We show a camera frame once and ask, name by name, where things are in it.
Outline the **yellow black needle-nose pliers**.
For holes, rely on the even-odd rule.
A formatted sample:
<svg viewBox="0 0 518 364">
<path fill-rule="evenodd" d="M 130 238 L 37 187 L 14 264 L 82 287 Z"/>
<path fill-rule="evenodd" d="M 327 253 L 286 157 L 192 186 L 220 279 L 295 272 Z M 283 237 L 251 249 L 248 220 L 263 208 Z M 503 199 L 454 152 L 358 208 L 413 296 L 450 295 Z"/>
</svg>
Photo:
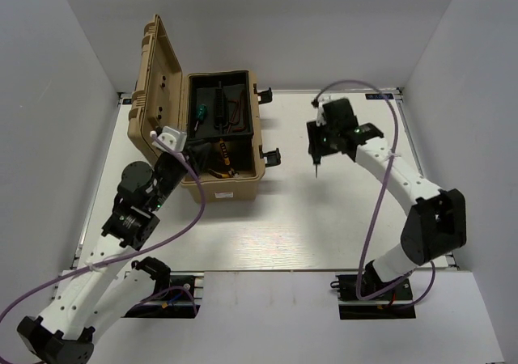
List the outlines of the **yellow black needle-nose pliers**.
<svg viewBox="0 0 518 364">
<path fill-rule="evenodd" d="M 222 155 L 225 166 L 227 168 L 231 168 L 231 161 L 230 161 L 230 157 L 229 157 L 229 154 L 227 151 L 227 145 L 226 145 L 226 142 L 222 138 L 219 139 L 219 148 L 220 148 L 221 155 Z"/>
</svg>

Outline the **yellow black cutting pliers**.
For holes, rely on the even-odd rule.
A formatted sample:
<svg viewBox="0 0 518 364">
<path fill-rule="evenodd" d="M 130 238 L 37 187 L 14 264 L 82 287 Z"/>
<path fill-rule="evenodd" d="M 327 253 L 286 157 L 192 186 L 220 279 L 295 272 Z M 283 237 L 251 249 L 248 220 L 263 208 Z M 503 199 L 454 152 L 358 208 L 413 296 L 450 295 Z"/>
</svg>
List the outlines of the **yellow black cutting pliers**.
<svg viewBox="0 0 518 364">
<path fill-rule="evenodd" d="M 235 171 L 233 168 L 230 168 L 229 170 L 225 171 L 216 171 L 212 168 L 208 168 L 207 172 L 217 179 L 229 179 L 237 177 L 239 175 L 239 173 Z"/>
</svg>

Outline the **green stubby flathead screwdriver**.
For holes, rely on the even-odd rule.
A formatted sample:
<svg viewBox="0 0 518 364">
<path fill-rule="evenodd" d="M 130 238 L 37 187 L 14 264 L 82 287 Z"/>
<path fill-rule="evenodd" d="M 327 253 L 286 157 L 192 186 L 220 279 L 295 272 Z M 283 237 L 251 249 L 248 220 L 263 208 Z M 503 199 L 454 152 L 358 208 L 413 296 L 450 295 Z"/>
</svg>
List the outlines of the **green stubby flathead screwdriver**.
<svg viewBox="0 0 518 364">
<path fill-rule="evenodd" d="M 208 108 L 205 104 L 200 104 L 197 106 L 196 115 L 195 115 L 195 125 L 193 130 L 197 132 L 200 125 L 202 125 L 207 117 Z"/>
</svg>

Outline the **black toolbox front latch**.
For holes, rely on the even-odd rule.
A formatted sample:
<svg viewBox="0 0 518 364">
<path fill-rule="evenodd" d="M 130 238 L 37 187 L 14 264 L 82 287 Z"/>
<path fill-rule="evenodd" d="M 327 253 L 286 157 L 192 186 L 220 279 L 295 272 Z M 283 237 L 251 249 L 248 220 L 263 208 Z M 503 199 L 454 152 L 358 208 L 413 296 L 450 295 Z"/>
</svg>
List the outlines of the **black toolbox front latch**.
<svg viewBox="0 0 518 364">
<path fill-rule="evenodd" d="M 265 164 L 265 167 L 277 167 L 282 162 L 282 157 L 279 148 L 267 152 L 260 150 L 259 154 L 260 158 L 263 160 Z"/>
</svg>

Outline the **large brown hex key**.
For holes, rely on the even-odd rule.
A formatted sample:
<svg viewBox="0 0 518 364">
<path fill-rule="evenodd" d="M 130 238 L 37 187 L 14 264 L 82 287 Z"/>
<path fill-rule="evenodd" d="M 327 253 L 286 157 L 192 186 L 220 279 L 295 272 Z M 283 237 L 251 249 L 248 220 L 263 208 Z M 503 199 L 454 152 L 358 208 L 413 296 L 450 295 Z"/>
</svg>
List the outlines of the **large brown hex key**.
<svg viewBox="0 0 518 364">
<path fill-rule="evenodd" d="M 240 93 L 239 99 L 234 99 L 234 100 L 240 101 L 240 122 L 237 125 L 232 127 L 231 132 L 233 132 L 233 133 L 243 132 L 246 129 L 246 121 L 245 121 L 245 117 L 244 117 L 244 106 L 245 106 L 245 100 L 246 100 L 245 91 L 242 91 Z"/>
</svg>

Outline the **tan plastic toolbox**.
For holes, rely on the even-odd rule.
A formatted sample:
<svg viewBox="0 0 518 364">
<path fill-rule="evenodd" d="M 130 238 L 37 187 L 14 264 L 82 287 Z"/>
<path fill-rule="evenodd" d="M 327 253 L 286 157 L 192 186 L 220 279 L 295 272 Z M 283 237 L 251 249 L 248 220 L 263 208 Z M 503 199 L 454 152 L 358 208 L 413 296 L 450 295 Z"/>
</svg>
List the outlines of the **tan plastic toolbox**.
<svg viewBox="0 0 518 364">
<path fill-rule="evenodd" d="M 128 137 L 150 164 L 155 164 L 161 150 L 152 145 L 150 132 L 172 127 L 187 133 L 188 142 L 208 142 L 188 139 L 189 76 L 184 74 L 159 15 L 145 26 L 141 44 L 141 63 L 138 80 L 132 94 L 129 111 Z M 231 71 L 220 71 L 215 74 Z M 256 198 L 258 184 L 265 174 L 265 164 L 260 158 L 262 148 L 261 120 L 257 98 L 257 77 L 250 71 L 250 98 L 253 117 L 253 137 L 249 140 L 226 142 L 231 168 L 237 177 L 217 179 L 208 168 L 216 171 L 229 170 L 223 162 L 219 141 L 212 145 L 206 169 L 200 181 L 209 202 L 251 201 Z"/>
</svg>

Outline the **black toolbox tray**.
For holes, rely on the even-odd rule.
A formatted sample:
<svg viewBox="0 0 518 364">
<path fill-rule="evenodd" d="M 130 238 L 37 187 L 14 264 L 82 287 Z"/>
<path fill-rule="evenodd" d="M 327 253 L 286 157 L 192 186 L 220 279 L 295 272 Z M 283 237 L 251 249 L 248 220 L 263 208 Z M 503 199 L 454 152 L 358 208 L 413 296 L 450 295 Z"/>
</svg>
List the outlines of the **black toolbox tray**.
<svg viewBox="0 0 518 364">
<path fill-rule="evenodd" d="M 247 70 L 237 70 L 215 74 L 192 74 L 189 76 L 188 97 L 188 139 L 217 142 L 222 138 L 226 142 L 249 140 L 253 137 L 253 117 L 250 98 L 250 80 Z M 245 91 L 246 100 L 244 117 L 246 129 L 243 132 L 227 133 L 234 104 L 230 99 L 239 99 Z M 205 104 L 207 117 L 197 132 L 193 130 L 197 106 Z"/>
</svg>

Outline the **medium brown hex key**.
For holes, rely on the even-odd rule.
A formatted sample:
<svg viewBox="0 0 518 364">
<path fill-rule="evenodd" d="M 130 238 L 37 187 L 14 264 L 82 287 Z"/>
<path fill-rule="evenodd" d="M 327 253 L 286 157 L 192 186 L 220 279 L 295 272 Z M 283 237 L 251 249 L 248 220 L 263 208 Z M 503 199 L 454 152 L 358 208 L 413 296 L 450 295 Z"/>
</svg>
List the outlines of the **medium brown hex key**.
<svg viewBox="0 0 518 364">
<path fill-rule="evenodd" d="M 234 109 L 232 111 L 231 118 L 227 127 L 227 133 L 230 133 L 232 127 L 240 122 L 240 101 L 231 100 L 230 103 L 234 104 Z"/>
</svg>

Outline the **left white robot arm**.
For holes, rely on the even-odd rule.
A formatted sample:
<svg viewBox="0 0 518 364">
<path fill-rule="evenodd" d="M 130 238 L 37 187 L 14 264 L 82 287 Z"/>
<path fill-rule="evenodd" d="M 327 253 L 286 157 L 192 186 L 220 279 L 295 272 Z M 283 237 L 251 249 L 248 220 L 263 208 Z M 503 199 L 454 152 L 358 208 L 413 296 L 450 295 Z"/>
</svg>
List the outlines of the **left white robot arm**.
<svg viewBox="0 0 518 364">
<path fill-rule="evenodd" d="M 210 150 L 209 143 L 189 143 L 182 151 L 163 149 L 154 166 L 137 161 L 124 168 L 112 213 L 84 266 L 48 307 L 17 327 L 42 362 L 88 362 L 100 338 L 133 306 L 169 293 L 170 268 L 144 256 L 144 244 L 159 224 L 156 211 L 186 175 L 199 179 Z"/>
</svg>

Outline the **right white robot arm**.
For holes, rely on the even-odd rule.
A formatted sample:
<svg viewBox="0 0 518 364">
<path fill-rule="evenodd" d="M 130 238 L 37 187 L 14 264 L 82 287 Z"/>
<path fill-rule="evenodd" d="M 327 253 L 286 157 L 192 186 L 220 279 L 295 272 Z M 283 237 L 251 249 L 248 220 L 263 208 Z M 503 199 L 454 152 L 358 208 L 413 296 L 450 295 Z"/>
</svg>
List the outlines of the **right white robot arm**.
<svg viewBox="0 0 518 364">
<path fill-rule="evenodd" d="M 396 246 L 372 261 L 362 250 L 358 300 L 386 297 L 416 268 L 465 246 L 465 197 L 458 189 L 441 188 L 413 169 L 376 126 L 358 122 L 347 98 L 313 105 L 317 117 L 307 123 L 307 131 L 314 165 L 328 155 L 347 155 L 381 183 L 379 196 L 389 193 L 406 215 Z"/>
</svg>

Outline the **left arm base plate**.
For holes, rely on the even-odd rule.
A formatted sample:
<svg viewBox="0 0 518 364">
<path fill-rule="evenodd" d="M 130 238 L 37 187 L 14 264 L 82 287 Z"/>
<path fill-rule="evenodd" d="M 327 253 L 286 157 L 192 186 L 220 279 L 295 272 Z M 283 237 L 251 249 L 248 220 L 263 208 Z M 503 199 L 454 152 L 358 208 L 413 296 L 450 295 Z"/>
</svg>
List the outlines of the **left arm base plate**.
<svg viewBox="0 0 518 364">
<path fill-rule="evenodd" d="M 150 299 L 128 310 L 124 318 L 193 320 L 202 305 L 202 273 L 172 273 L 169 282 L 156 286 Z"/>
</svg>

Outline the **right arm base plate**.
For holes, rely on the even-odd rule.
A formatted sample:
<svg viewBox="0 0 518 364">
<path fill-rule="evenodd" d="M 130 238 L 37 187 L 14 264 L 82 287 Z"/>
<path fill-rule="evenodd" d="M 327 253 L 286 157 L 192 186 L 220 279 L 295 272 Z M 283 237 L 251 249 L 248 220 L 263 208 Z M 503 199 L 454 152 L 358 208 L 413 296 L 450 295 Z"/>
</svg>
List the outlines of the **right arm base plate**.
<svg viewBox="0 0 518 364">
<path fill-rule="evenodd" d="M 413 291 L 405 279 L 399 286 L 370 301 L 361 301 L 355 294 L 356 275 L 337 275 L 330 289 L 338 296 L 340 320 L 411 320 L 416 318 Z"/>
</svg>

